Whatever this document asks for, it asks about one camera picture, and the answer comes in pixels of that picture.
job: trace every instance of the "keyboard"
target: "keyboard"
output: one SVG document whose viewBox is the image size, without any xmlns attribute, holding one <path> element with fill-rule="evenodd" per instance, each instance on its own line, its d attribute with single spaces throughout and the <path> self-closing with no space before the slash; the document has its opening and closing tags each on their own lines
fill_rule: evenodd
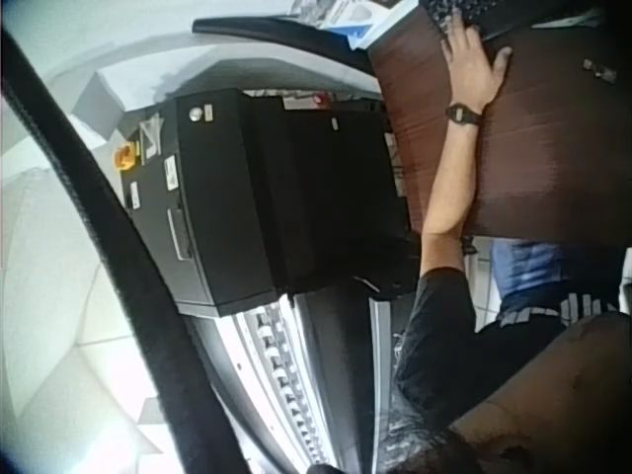
<svg viewBox="0 0 632 474">
<path fill-rule="evenodd" d="M 446 17 L 456 6 L 465 25 L 481 29 L 483 40 L 490 40 L 510 30 L 533 25 L 578 3 L 579 0 L 420 0 L 433 23 L 445 34 Z"/>
</svg>

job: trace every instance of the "sticker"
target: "sticker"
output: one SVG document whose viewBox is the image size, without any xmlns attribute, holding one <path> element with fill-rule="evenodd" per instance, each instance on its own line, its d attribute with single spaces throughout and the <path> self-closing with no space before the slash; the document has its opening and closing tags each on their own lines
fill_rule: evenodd
<svg viewBox="0 0 632 474">
<path fill-rule="evenodd" d="M 143 159 L 149 160 L 154 156 L 160 155 L 162 151 L 160 131 L 163 122 L 163 118 L 160 118 L 158 114 L 154 114 L 149 120 L 142 121 L 139 124 L 140 146 L 143 151 Z"/>
<path fill-rule="evenodd" d="M 172 191 L 178 187 L 178 167 L 176 156 L 170 156 L 165 160 L 165 177 L 167 178 L 167 190 Z"/>
<path fill-rule="evenodd" d="M 213 104 L 204 104 L 204 121 L 213 121 Z"/>
<path fill-rule="evenodd" d="M 129 185 L 129 191 L 131 192 L 131 208 L 140 208 L 140 194 L 138 193 L 138 183 L 136 181 Z"/>
</svg>

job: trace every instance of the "lap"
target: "lap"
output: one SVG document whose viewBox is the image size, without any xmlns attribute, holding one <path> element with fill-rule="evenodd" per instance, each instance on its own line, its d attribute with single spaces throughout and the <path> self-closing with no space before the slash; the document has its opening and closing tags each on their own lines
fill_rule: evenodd
<svg viewBox="0 0 632 474">
<path fill-rule="evenodd" d="M 492 274 L 501 298 L 561 281 L 598 281 L 618 287 L 625 248 L 494 239 Z"/>
</svg>

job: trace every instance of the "black cabinet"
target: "black cabinet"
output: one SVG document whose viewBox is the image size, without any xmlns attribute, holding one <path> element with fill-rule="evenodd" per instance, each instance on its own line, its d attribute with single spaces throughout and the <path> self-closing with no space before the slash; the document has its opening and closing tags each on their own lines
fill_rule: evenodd
<svg viewBox="0 0 632 474">
<path fill-rule="evenodd" d="M 379 115 L 286 111 L 281 98 L 225 90 L 145 116 L 161 149 L 144 131 L 130 138 L 143 143 L 121 173 L 125 202 L 185 314 L 317 289 L 405 233 Z"/>
</svg>

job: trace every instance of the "man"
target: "man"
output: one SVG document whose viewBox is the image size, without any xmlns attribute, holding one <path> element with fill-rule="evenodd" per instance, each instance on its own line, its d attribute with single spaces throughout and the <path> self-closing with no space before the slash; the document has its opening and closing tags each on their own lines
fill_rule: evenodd
<svg viewBox="0 0 632 474">
<path fill-rule="evenodd" d="M 624 249 L 497 241 L 501 312 L 474 332 L 460 237 L 475 193 L 479 123 L 512 51 L 490 64 L 458 11 L 441 45 L 449 120 L 380 471 L 632 472 L 632 455 L 617 457 L 632 408 L 630 320 L 616 312 Z"/>
</svg>

